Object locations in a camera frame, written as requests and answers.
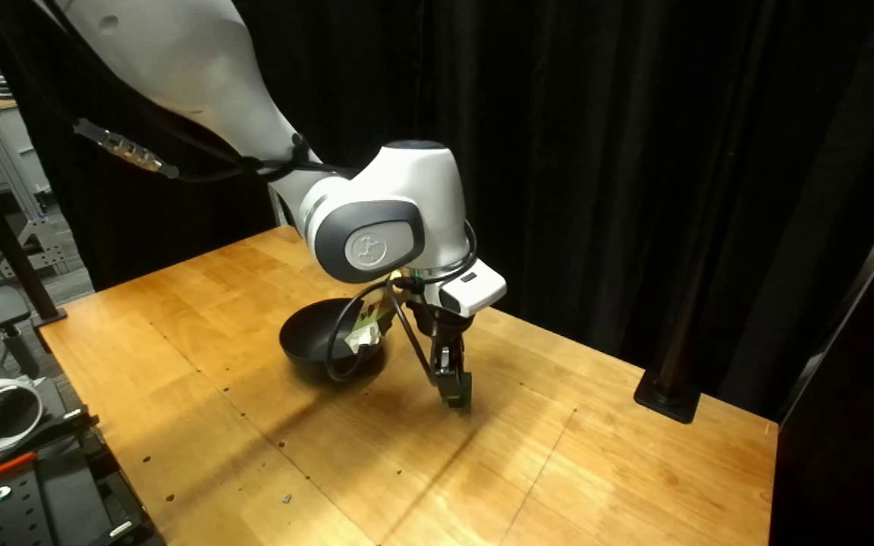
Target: black curtain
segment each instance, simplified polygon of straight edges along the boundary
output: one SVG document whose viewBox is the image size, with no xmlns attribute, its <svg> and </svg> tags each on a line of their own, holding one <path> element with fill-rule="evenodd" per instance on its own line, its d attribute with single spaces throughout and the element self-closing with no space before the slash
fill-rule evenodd
<svg viewBox="0 0 874 546">
<path fill-rule="evenodd" d="M 401 137 L 459 151 L 478 252 L 509 280 L 502 309 L 639 367 L 694 367 L 700 389 L 745 409 L 775 415 L 871 249 L 874 0 L 236 6 L 274 97 L 331 164 L 359 169 Z M 0 43 L 34 33 L 22 22 Z M 63 91 L 74 71 L 17 58 L 9 79 Z M 126 249 L 110 236 L 125 217 L 93 214 L 110 201 L 147 214 L 146 268 L 266 220 L 236 206 L 192 214 L 218 194 L 258 204 L 249 186 L 174 189 L 179 223 L 151 230 L 162 201 L 120 192 L 126 172 L 84 186 L 116 165 L 60 139 L 34 95 L 17 87 L 50 179 L 81 194 L 65 206 L 87 255 Z M 60 165 L 69 145 L 87 165 Z M 93 264 L 119 273 L 110 283 L 141 270 Z"/>
</svg>

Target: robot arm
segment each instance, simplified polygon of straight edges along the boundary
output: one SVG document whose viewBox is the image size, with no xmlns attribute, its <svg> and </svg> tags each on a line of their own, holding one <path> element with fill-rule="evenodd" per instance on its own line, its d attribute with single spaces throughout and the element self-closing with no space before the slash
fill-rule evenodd
<svg viewBox="0 0 874 546">
<path fill-rule="evenodd" d="M 251 35 L 231 0 L 36 0 L 129 87 L 218 132 L 264 164 L 296 159 L 296 130 L 266 95 Z M 270 183 L 279 214 L 296 228 L 323 273 L 342 283 L 392 270 L 446 275 L 428 307 L 474 314 L 502 280 L 474 258 L 459 165 L 437 141 L 385 145 L 356 179 L 289 169 Z"/>
</svg>

